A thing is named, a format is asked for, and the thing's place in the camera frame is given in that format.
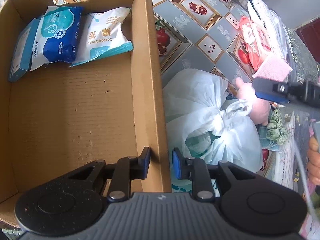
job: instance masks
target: white plastic bag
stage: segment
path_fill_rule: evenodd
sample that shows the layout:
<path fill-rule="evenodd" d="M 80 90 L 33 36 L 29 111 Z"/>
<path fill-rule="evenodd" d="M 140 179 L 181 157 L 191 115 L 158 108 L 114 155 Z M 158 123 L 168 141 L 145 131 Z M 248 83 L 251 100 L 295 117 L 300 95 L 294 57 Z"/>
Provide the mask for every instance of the white plastic bag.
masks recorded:
<path fill-rule="evenodd" d="M 171 171 L 172 149 L 178 147 L 183 156 L 191 157 L 186 139 L 208 131 L 220 138 L 201 156 L 206 163 L 216 165 L 219 160 L 228 160 L 252 172 L 262 167 L 259 135 L 247 116 L 252 106 L 246 100 L 239 100 L 226 111 L 220 110 L 228 94 L 227 85 L 227 81 L 214 74 L 185 69 L 164 87 Z M 172 183 L 179 186 L 190 182 L 178 181 L 172 176 Z"/>

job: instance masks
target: cotton swab package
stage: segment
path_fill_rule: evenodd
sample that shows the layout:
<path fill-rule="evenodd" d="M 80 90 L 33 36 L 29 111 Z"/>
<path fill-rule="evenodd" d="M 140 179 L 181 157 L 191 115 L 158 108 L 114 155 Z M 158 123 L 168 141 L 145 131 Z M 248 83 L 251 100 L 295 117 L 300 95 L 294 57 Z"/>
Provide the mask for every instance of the cotton swab package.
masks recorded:
<path fill-rule="evenodd" d="M 129 13 L 130 8 L 116 8 L 86 15 L 76 60 L 70 67 L 132 50 L 131 41 L 121 31 Z"/>

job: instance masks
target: metal bolt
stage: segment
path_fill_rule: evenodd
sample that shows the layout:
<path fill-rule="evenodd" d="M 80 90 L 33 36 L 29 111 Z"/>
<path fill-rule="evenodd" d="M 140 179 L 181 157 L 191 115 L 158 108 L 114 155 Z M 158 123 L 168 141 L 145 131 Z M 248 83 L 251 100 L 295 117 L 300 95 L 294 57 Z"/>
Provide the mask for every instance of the metal bolt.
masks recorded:
<path fill-rule="evenodd" d="M 125 194 L 120 190 L 111 191 L 109 194 L 112 199 L 121 199 L 125 197 Z"/>
<path fill-rule="evenodd" d="M 213 194 L 210 191 L 202 190 L 198 192 L 197 196 L 201 199 L 210 199 L 213 197 Z"/>

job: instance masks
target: light blue package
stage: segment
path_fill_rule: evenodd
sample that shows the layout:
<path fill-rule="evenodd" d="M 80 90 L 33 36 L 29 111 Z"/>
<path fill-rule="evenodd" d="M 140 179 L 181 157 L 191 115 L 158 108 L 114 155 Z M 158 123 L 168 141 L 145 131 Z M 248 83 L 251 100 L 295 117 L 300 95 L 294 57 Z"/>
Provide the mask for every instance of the light blue package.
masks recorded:
<path fill-rule="evenodd" d="M 19 34 L 9 71 L 9 82 L 16 82 L 29 70 L 32 46 L 40 20 L 33 19 Z"/>
<path fill-rule="evenodd" d="M 132 50 L 131 41 L 121 31 L 121 24 L 129 13 L 130 8 L 116 8 L 86 15 L 78 53 L 70 67 Z"/>

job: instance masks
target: green scrunchie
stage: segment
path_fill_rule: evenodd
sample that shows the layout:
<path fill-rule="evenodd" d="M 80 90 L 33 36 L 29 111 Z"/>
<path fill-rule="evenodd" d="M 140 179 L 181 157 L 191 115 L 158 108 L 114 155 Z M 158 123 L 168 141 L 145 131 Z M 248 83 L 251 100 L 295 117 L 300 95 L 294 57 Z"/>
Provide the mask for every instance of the green scrunchie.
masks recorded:
<path fill-rule="evenodd" d="M 267 125 L 266 138 L 278 145 L 283 145 L 289 138 L 289 131 L 284 128 L 284 119 L 279 109 L 272 112 L 270 122 Z"/>

